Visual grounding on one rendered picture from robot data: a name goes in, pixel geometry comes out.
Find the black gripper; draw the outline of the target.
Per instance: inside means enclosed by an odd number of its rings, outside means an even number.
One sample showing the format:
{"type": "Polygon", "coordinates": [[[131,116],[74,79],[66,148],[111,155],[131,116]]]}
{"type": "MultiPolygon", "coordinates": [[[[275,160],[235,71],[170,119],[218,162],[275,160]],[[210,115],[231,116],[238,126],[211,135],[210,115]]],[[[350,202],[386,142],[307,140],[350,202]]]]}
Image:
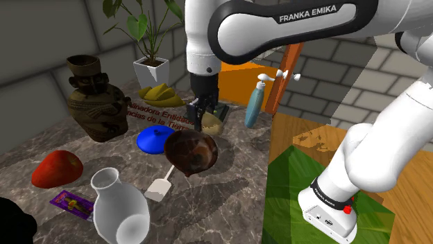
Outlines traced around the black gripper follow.
{"type": "Polygon", "coordinates": [[[218,104],[219,75],[200,76],[190,73],[190,85],[195,94],[195,99],[187,104],[188,119],[194,123],[194,129],[202,131],[202,118],[204,110],[214,114],[215,107],[218,104]]]}

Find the tan round object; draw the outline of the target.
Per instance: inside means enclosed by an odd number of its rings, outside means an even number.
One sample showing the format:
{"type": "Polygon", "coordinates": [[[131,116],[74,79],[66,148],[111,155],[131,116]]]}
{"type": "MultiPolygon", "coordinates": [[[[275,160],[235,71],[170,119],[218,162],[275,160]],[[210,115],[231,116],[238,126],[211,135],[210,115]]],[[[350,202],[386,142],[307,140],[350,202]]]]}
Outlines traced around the tan round object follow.
{"type": "Polygon", "coordinates": [[[217,136],[223,131],[223,123],[221,120],[209,112],[205,112],[201,121],[202,132],[208,135],[217,136]]]}

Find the dark green box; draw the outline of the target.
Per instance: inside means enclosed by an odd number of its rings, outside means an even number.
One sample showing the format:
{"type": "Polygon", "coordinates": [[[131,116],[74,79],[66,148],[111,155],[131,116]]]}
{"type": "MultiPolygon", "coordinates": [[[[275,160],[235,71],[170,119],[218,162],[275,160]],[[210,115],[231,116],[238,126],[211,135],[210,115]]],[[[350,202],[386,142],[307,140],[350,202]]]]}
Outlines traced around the dark green box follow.
{"type": "Polygon", "coordinates": [[[217,117],[221,122],[224,122],[229,108],[230,107],[227,104],[218,102],[214,108],[213,115],[215,115],[215,117],[217,117]]]}

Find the yellow banana bunch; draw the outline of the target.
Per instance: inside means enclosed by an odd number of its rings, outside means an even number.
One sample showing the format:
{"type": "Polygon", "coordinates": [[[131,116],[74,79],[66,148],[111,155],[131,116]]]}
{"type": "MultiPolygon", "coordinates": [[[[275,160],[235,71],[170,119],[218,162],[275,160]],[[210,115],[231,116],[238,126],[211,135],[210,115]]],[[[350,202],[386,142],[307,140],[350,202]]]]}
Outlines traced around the yellow banana bunch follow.
{"type": "Polygon", "coordinates": [[[146,104],[153,107],[181,107],[185,105],[185,101],[165,83],[156,87],[143,88],[138,91],[138,94],[146,104]]]}

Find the dark brown glossy bowl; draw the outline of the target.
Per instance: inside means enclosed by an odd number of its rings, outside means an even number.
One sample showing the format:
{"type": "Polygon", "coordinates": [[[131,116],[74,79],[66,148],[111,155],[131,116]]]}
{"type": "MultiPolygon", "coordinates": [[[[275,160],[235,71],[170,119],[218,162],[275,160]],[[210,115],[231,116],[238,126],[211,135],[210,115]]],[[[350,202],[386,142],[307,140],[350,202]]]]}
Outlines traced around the dark brown glossy bowl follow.
{"type": "Polygon", "coordinates": [[[192,129],[172,133],[164,143],[166,158],[189,177],[213,167],[218,147],[213,138],[192,129]]]}

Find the flat book with red lettering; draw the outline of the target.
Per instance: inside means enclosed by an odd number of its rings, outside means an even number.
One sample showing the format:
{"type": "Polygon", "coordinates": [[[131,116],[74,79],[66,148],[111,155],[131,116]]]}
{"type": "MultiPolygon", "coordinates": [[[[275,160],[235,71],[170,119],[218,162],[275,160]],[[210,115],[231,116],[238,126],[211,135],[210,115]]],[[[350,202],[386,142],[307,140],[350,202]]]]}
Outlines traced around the flat book with red lettering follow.
{"type": "Polygon", "coordinates": [[[153,125],[164,125],[173,130],[194,129],[194,123],[184,117],[185,113],[185,106],[153,107],[142,99],[132,100],[121,110],[121,115],[125,115],[128,122],[127,134],[139,134],[153,125]]]}

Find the orange cabinet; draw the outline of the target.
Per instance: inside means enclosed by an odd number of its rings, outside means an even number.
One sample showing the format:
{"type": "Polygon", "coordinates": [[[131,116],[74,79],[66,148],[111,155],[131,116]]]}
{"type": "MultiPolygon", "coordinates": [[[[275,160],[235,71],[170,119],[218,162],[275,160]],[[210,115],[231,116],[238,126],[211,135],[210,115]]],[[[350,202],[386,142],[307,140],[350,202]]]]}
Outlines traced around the orange cabinet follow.
{"type": "Polygon", "coordinates": [[[275,78],[276,68],[266,67],[252,62],[241,65],[221,63],[219,73],[219,99],[247,106],[252,91],[256,88],[257,78],[265,73],[275,78]]]}

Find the blue round lid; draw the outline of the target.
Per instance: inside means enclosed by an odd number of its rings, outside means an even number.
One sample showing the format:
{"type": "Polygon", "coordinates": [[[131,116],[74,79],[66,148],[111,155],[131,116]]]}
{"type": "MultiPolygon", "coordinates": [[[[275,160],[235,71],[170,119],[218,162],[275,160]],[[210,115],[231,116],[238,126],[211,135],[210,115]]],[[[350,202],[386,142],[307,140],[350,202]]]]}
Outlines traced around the blue round lid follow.
{"type": "Polygon", "coordinates": [[[152,125],[139,133],[137,147],[147,154],[162,154],[165,141],[174,132],[175,130],[165,125],[152,125]]]}

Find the green plant in white pot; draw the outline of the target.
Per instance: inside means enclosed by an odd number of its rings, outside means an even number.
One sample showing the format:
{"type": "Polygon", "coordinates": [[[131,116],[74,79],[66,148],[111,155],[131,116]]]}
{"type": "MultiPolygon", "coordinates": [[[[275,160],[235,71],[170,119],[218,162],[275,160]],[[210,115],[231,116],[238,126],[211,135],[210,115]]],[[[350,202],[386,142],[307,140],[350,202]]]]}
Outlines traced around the green plant in white pot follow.
{"type": "Polygon", "coordinates": [[[169,61],[158,56],[165,34],[160,34],[161,25],[153,24],[148,14],[141,12],[134,16],[123,4],[123,0],[103,0],[103,13],[109,19],[115,17],[119,9],[129,16],[127,29],[123,31],[137,45],[143,57],[134,61],[133,66],[140,87],[155,87],[169,81],[169,61]]]}

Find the white spatula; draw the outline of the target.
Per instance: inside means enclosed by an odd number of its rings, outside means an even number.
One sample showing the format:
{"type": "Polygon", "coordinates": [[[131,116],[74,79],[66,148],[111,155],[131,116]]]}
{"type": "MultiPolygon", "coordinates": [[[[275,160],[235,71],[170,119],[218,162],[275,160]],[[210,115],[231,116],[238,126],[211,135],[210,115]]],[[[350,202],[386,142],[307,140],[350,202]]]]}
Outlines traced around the white spatula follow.
{"type": "Polygon", "coordinates": [[[161,202],[164,196],[168,193],[169,189],[171,188],[171,183],[168,180],[168,178],[171,175],[172,170],[174,168],[175,166],[172,165],[169,171],[167,172],[167,174],[163,178],[155,179],[145,191],[144,196],[155,202],[161,202]]]}

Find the brown figure jug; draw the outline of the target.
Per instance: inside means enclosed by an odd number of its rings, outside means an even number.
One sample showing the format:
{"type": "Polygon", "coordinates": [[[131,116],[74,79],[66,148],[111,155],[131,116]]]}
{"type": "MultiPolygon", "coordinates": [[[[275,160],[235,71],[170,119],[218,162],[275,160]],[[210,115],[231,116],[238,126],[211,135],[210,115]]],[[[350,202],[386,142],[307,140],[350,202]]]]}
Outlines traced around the brown figure jug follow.
{"type": "Polygon", "coordinates": [[[69,113],[96,142],[109,141],[128,131],[127,113],[131,99],[101,71],[98,57],[73,55],[67,58],[75,90],[67,99],[69,113]]]}

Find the green patterned robot stand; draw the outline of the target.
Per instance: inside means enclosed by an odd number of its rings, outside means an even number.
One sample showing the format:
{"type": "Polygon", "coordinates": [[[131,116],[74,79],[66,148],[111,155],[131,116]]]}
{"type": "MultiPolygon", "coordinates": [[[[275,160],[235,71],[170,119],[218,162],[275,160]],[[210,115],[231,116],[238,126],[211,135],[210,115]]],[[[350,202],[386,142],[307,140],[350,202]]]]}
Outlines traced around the green patterned robot stand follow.
{"type": "MultiPolygon", "coordinates": [[[[303,219],[298,194],[324,166],[290,146],[268,167],[262,244],[338,244],[303,219]]],[[[389,244],[395,214],[363,192],[355,195],[357,235],[351,244],[389,244]]]]}

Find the red apple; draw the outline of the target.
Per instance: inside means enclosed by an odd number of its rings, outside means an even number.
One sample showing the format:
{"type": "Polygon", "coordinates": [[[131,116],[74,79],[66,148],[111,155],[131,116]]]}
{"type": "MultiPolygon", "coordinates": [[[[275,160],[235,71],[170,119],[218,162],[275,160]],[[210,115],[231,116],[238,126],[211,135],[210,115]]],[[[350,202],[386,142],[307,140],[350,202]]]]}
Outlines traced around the red apple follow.
{"type": "Polygon", "coordinates": [[[34,170],[31,183],[41,189],[51,189],[76,181],[83,173],[81,160],[67,150],[49,153],[34,170]]]}

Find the purple flat packet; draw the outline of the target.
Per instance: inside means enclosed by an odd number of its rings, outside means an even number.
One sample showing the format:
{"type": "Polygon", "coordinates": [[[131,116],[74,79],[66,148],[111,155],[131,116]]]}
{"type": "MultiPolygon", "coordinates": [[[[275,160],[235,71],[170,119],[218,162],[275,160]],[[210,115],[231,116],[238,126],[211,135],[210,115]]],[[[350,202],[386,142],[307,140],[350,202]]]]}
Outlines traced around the purple flat packet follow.
{"type": "Polygon", "coordinates": [[[79,218],[93,221],[94,203],[66,190],[61,191],[50,203],[79,218]]]}

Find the black rounded object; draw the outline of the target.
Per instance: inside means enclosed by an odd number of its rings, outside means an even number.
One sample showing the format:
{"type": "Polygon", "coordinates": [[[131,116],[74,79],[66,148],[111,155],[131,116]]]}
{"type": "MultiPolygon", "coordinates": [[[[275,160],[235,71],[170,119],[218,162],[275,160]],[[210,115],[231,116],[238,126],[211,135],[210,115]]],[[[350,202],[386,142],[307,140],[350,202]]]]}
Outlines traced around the black rounded object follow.
{"type": "Polygon", "coordinates": [[[34,217],[12,200],[0,197],[0,244],[33,244],[37,232],[34,217]]]}

